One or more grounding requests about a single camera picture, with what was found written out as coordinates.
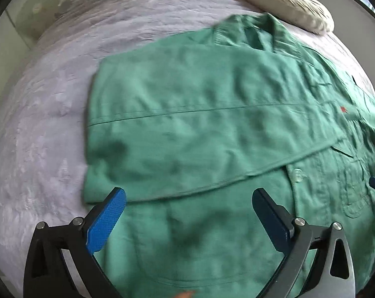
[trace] metal screw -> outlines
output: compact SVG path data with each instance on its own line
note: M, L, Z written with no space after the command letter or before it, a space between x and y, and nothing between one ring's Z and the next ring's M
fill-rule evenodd
M299 225L299 226L303 226L306 224L306 221L304 219L302 219L301 217L298 217L295 219L295 224L296 225Z
M335 222L335 223L333 224L333 227L334 227L334 229L336 229L336 230L341 230L341 229L342 229L342 225L341 225L340 223L338 223L338 222Z
M41 230L45 227L45 222L38 222L36 225L37 230Z
M75 219L73 219L73 225L78 226L78 225L81 225L81 224L83 224L83 218L82 217L76 217Z

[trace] cream pillow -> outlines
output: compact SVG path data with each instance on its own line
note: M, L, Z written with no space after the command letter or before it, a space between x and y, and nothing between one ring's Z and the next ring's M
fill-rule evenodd
M317 0L248 0L292 25L325 35L334 30L334 20L328 9Z

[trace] jacket pocket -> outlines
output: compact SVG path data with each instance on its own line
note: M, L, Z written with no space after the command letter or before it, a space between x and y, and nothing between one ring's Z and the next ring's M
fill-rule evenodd
M359 217L361 210L369 204L369 173L363 159L351 149L347 140L342 140L331 147L338 167L338 183L344 213Z

